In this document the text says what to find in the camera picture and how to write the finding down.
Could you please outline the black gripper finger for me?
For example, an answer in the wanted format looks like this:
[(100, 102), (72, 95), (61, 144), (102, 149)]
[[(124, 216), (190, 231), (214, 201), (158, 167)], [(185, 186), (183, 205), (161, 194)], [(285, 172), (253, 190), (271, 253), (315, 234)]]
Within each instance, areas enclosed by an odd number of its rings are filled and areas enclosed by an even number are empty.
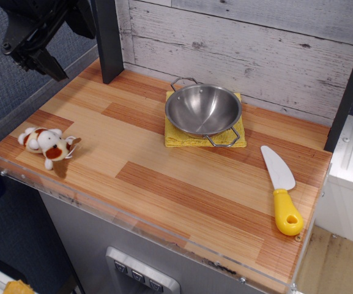
[(15, 65), (25, 72), (32, 70), (32, 59), (30, 57), (14, 56), (13, 60)]
[(56, 81), (62, 81), (68, 78), (64, 69), (56, 58), (50, 55), (47, 49), (38, 49), (32, 52), (31, 59), (34, 63), (34, 69), (42, 75), (49, 75)]

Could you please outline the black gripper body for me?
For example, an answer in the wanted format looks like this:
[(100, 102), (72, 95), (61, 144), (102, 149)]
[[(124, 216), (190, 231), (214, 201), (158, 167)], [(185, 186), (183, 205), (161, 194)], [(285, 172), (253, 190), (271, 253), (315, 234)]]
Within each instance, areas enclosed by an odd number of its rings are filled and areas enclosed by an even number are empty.
[(10, 57), (26, 56), (46, 46), (72, 8), (72, 1), (1, 1), (8, 27), (2, 52)]

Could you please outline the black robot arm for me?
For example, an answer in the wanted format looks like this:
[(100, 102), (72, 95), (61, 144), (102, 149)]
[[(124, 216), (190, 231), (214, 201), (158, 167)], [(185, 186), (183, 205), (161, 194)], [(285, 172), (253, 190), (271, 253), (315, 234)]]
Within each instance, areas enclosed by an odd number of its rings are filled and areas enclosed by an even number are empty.
[(35, 70), (56, 81), (67, 74), (46, 47), (59, 28), (67, 23), (79, 36), (96, 36), (88, 1), (0, 1), (0, 8), (8, 18), (2, 53), (24, 71)]

